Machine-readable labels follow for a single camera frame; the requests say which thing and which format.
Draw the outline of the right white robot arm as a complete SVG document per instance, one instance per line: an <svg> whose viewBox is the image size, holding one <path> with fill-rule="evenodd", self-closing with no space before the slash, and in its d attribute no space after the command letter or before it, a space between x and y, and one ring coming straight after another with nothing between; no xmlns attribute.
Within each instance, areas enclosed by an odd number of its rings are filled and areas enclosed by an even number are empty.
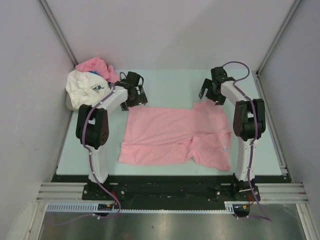
<svg viewBox="0 0 320 240"><path fill-rule="evenodd" d="M255 178L253 161L258 140L266 130L265 102L251 98L237 86L237 80L227 75L222 66L210 70L211 79L206 78L199 98L206 97L222 106L229 100L234 106L233 132L238 139L238 160L234 173L236 185L230 188L231 196L242 201L249 194L248 187Z"/></svg>

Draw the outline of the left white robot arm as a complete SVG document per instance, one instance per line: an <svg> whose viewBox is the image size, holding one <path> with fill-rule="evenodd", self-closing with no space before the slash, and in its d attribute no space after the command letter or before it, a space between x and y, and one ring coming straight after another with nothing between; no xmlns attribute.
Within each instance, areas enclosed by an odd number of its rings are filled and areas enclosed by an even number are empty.
<svg viewBox="0 0 320 240"><path fill-rule="evenodd" d="M106 93L92 104L82 104L78 110L76 137L88 151L89 179L97 183L93 194L100 200L110 196L111 188L104 184L109 173L105 163L105 147L109 138L109 115L117 108L128 111L130 108L148 102L144 91L144 78L133 71L120 73L124 78L109 83Z"/></svg>

